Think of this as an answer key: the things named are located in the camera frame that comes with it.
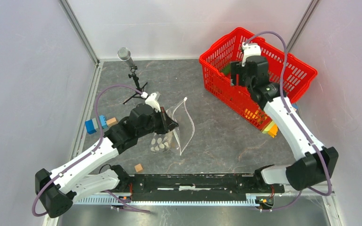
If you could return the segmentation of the polka dot zip bag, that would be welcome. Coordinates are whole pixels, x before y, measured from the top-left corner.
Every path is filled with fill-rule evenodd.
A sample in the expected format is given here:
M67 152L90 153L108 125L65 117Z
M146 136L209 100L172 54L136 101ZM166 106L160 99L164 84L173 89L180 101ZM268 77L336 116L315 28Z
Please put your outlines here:
M183 154L195 134L195 125L186 106L187 100L188 98L184 97L166 110L168 116L179 126L165 135L154 134L149 146L150 151L155 153L172 151L179 156Z

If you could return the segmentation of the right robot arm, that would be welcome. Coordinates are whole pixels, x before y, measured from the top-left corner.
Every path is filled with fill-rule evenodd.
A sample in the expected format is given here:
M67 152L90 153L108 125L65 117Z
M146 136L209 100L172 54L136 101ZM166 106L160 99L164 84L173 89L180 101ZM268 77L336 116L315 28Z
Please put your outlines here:
M320 195L332 193L330 178L338 160L334 147L326 148L294 112L283 82L271 82L269 63L263 56L249 56L230 64L232 86L247 88L251 99L278 126L288 142L295 162L289 166L271 165L255 171L254 188L266 192L272 184L285 184L297 191L310 189Z

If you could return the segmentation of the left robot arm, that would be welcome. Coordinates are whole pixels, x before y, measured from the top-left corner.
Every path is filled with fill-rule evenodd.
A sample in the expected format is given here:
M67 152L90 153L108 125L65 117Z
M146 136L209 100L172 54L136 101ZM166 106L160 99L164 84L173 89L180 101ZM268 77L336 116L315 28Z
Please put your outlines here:
M33 215L56 218L89 195L112 189L125 191L129 187L129 179L113 169L97 176L89 177L88 174L135 146L139 138L151 133L167 134L178 126L178 122L163 107L155 109L148 104L138 104L129 116L111 126L82 154L51 171L42 168L36 172L37 197L32 205Z

